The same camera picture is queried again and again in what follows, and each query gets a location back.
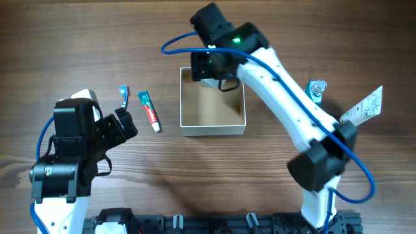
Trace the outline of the cotton swab jar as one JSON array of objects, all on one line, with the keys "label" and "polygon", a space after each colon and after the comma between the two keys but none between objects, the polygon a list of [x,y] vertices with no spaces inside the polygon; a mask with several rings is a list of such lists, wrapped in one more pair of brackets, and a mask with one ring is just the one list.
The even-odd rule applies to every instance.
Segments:
[{"label": "cotton swab jar", "polygon": [[222,86],[225,83],[225,80],[220,79],[201,79],[199,83],[208,88],[218,88],[219,86]]}]

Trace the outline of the green red toothpaste tube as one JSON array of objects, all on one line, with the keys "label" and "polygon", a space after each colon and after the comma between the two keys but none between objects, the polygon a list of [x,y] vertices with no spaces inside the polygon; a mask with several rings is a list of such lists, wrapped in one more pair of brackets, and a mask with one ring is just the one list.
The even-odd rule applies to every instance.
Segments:
[{"label": "green red toothpaste tube", "polygon": [[146,114],[148,116],[150,125],[152,126],[153,130],[155,132],[160,132],[161,131],[161,126],[159,123],[159,119],[155,113],[155,109],[153,107],[153,104],[151,102],[150,99],[150,95],[148,93],[148,91],[143,91],[143,92],[139,92],[137,93],[137,96],[144,108],[144,110],[146,111]]}]

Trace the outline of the blue toothbrush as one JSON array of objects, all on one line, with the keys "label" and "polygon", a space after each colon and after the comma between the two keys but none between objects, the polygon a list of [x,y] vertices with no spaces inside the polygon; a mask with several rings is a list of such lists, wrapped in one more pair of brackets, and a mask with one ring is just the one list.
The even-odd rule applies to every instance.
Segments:
[{"label": "blue toothbrush", "polygon": [[129,87],[126,84],[120,86],[120,95],[123,97],[122,107],[126,109],[129,97]]}]

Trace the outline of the blue mouthwash bottle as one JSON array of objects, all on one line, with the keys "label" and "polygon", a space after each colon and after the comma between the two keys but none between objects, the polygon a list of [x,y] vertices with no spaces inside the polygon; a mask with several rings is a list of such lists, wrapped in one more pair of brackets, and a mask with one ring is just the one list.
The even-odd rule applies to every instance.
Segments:
[{"label": "blue mouthwash bottle", "polygon": [[325,80],[311,80],[305,88],[305,93],[316,105],[320,106],[322,95],[327,86],[328,84]]}]

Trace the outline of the white cream tube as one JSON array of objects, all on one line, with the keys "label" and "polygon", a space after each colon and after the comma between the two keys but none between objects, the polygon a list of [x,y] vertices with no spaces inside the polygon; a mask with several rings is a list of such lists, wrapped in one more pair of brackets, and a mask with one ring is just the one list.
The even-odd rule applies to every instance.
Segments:
[{"label": "white cream tube", "polygon": [[351,122],[355,126],[379,115],[382,108],[383,86],[379,86],[375,91],[361,100],[358,104],[346,111],[340,117],[340,123]]}]

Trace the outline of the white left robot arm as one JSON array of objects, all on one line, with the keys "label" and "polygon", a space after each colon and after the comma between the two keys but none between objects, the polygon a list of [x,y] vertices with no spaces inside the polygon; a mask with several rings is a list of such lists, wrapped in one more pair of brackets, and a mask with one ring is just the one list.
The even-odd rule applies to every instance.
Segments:
[{"label": "white left robot arm", "polygon": [[29,172],[30,213],[39,233],[81,233],[98,162],[138,131],[123,107],[104,116],[97,101],[79,97],[56,103],[55,134]]}]

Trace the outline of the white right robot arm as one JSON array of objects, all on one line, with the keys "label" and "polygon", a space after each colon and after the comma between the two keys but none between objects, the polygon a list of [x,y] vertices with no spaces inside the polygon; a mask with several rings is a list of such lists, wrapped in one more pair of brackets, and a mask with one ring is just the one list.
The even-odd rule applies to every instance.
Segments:
[{"label": "white right robot arm", "polygon": [[190,18],[190,24],[204,44],[191,53],[193,76],[236,79],[265,102],[300,152],[287,168],[303,189],[301,214],[324,233],[335,216],[337,185],[354,158],[356,127],[339,123],[307,97],[253,23],[234,27],[210,3]]}]

